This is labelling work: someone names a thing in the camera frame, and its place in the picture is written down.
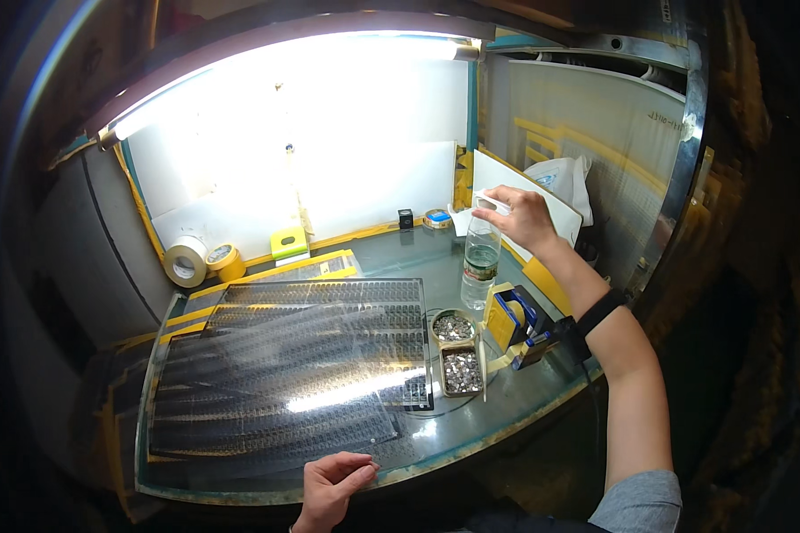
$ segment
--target small metal tin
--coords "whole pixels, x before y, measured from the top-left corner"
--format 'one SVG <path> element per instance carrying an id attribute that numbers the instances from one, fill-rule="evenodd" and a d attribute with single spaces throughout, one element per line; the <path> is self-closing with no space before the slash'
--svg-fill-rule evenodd
<path id="1" fill-rule="evenodd" d="M 451 317 L 456 317 L 457 322 L 445 324 L 443 319 L 449 320 Z M 449 325 L 452 325 L 450 329 L 457 334 L 456 336 L 448 334 L 450 330 L 447 327 Z M 474 317 L 461 309 L 441 310 L 433 316 L 430 322 L 430 335 L 436 341 L 439 349 L 451 346 L 473 346 L 479 331 Z"/>
<path id="2" fill-rule="evenodd" d="M 429 211 L 424 213 L 423 223 L 425 226 L 427 226 L 427 228 L 444 229 L 444 228 L 449 228 L 450 226 L 453 225 L 453 219 L 451 219 L 449 215 L 447 220 L 443 220 L 441 222 L 430 219 L 429 217 L 430 215 L 435 215 L 437 213 L 447 214 L 447 211 L 445 211 L 444 209 L 430 209 Z"/>
<path id="3" fill-rule="evenodd" d="M 485 366 L 476 343 L 439 350 L 442 363 L 442 392 L 446 398 L 477 396 L 485 389 Z"/>

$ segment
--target black cube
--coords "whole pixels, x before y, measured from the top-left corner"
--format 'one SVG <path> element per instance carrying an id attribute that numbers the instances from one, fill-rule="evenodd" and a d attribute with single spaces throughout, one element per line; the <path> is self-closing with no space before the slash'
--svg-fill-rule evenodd
<path id="1" fill-rule="evenodd" d="M 415 228 L 415 216 L 411 209 L 398 209 L 397 218 L 400 223 L 400 231 Z"/>

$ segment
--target plastic water bottle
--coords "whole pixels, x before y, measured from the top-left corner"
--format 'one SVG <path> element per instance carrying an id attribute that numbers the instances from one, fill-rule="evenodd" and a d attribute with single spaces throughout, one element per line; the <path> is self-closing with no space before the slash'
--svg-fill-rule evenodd
<path id="1" fill-rule="evenodd" d="M 477 199 L 478 206 L 495 209 L 495 205 Z M 483 219 L 471 218 L 465 238 L 465 261 L 463 262 L 462 302 L 470 309 L 480 310 L 486 305 L 489 287 L 495 284 L 498 275 L 498 259 L 501 257 L 501 230 Z"/>

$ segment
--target wrist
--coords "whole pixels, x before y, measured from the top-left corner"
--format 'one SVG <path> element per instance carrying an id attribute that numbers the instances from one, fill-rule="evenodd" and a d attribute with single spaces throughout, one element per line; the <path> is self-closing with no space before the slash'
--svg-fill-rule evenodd
<path id="1" fill-rule="evenodd" d="M 299 514 L 296 522 L 291 527 L 291 533 L 329 533 L 332 531 L 331 527 L 322 527 L 314 520 Z"/>
<path id="2" fill-rule="evenodd" d="M 569 252 L 574 252 L 574 250 L 569 246 L 568 240 L 552 235 L 537 241 L 530 252 L 535 258 L 539 259 L 540 263 L 548 267 L 550 263 L 568 255 Z"/>

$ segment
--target bottle cap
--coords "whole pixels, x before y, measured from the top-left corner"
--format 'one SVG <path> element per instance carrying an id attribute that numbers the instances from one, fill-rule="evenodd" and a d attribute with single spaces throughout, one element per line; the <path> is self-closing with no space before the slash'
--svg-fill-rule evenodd
<path id="1" fill-rule="evenodd" d="M 499 215 L 503 215 L 504 217 L 511 211 L 509 205 L 484 195 L 482 190 L 474 191 L 474 196 L 477 198 L 477 207 L 495 210 Z"/>

